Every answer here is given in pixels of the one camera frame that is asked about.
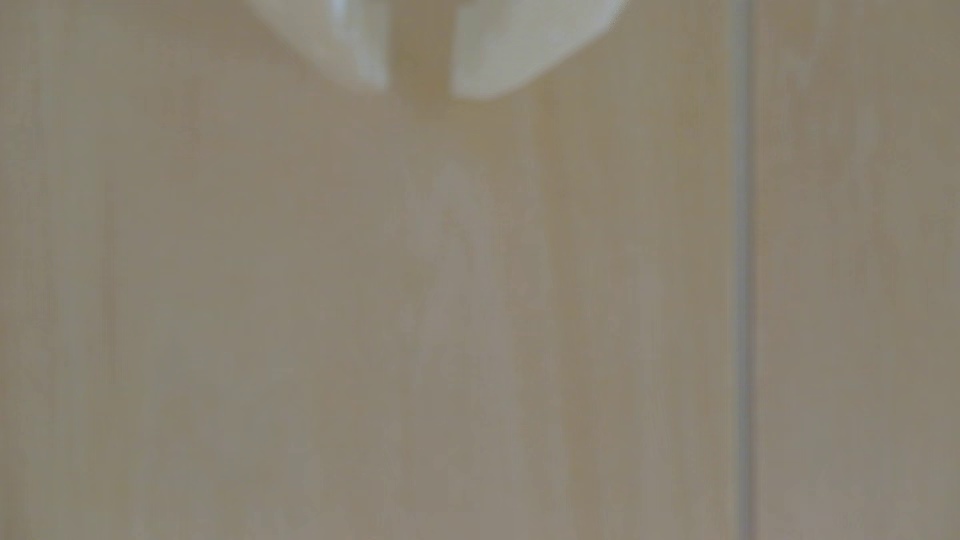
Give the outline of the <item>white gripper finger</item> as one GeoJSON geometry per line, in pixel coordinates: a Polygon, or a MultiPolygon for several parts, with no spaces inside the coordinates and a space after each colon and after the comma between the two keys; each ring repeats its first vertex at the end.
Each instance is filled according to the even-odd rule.
{"type": "Polygon", "coordinates": [[[450,92],[518,91],[612,29],[627,1],[468,1],[455,17],[450,92]]]}
{"type": "Polygon", "coordinates": [[[390,89],[388,1],[247,1],[295,54],[350,89],[390,89]]]}

